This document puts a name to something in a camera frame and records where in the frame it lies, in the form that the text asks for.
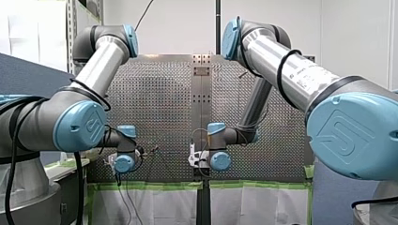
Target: metal backdrop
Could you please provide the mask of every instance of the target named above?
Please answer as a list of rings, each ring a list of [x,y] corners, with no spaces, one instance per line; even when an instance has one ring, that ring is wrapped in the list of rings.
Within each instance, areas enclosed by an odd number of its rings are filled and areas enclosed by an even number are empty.
[[[125,175],[128,179],[194,180],[188,163],[191,132],[205,128],[210,121],[225,122],[231,127],[238,122],[252,90],[253,75],[239,78],[246,69],[238,63],[215,55],[211,60],[209,55],[203,57],[208,60],[198,64],[198,55],[144,55],[131,59],[115,75],[108,91],[113,107],[109,112],[110,125],[135,125],[139,145],[146,151],[159,147],[140,170]],[[210,67],[208,74],[201,70],[203,67]],[[202,103],[198,103],[198,94]],[[232,168],[213,172],[212,177],[302,182],[303,166],[314,160],[310,148],[305,147],[304,131],[304,114],[273,91],[267,118],[259,128],[259,142],[246,147],[229,146]],[[88,182],[115,180],[109,166],[103,163],[114,152],[115,149],[107,149],[90,163]]]

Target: metal bracket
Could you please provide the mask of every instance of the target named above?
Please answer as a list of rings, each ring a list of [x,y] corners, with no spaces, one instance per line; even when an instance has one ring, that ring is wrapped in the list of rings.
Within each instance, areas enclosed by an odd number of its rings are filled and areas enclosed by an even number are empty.
[[[192,56],[191,118],[192,129],[207,128],[211,118],[211,55]],[[195,152],[205,150],[207,135],[201,132],[200,138],[193,137]]]
[[[68,73],[75,74],[75,66],[73,64],[72,48],[73,41],[77,36],[77,13],[76,1],[68,0],[67,2],[67,40],[68,40]]]

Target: gray cloth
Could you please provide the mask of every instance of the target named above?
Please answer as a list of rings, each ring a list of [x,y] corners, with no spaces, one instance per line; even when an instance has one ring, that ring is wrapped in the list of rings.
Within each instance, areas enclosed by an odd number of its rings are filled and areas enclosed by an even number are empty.
[[[211,222],[217,225],[306,225],[308,200],[307,189],[214,188],[211,190]]]
[[[339,175],[321,162],[315,163],[313,225],[352,224],[351,203],[372,199],[376,181],[360,181]]]
[[[118,190],[98,191],[94,195],[92,224],[126,225],[140,224],[127,192]],[[195,225],[196,190],[129,190],[131,199],[138,210],[138,215],[145,225]]]

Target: metal post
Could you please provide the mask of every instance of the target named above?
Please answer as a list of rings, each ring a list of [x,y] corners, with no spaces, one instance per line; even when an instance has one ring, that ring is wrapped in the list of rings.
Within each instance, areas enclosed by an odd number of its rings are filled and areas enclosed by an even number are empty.
[[[221,54],[222,0],[216,0],[216,54]]]

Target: robotic arm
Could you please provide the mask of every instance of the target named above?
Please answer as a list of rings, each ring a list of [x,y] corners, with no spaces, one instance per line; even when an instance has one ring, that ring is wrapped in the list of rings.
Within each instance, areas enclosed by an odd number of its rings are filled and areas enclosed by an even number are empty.
[[[84,63],[85,67],[70,86],[61,88],[48,100],[0,97],[0,203],[6,199],[7,177],[12,176],[14,158],[18,165],[10,208],[17,215],[14,218],[18,224],[36,223],[24,217],[23,210],[45,203],[52,189],[59,190],[56,185],[49,185],[38,158],[40,151],[76,153],[96,146],[117,147],[116,158],[125,159],[118,162],[119,172],[131,171],[137,149],[143,153],[142,148],[136,146],[135,134],[131,136],[135,127],[106,131],[106,110],[102,103],[106,103],[104,96],[117,69],[130,57],[137,56],[137,47],[131,26],[88,27],[73,45],[73,60]],[[103,141],[105,136],[109,137],[107,142]],[[3,206],[0,205],[0,223],[6,224],[4,210],[7,211],[8,204]],[[59,224],[59,221],[56,215],[51,215],[51,219],[37,223]]]
[[[273,86],[305,112],[310,145],[332,170],[355,179],[398,179],[396,94],[360,76],[339,77],[305,59],[290,50],[288,35],[274,25],[233,20],[225,28],[222,50],[224,58],[258,77],[239,126],[208,125],[210,150],[255,140],[255,127],[245,125],[256,124]]]

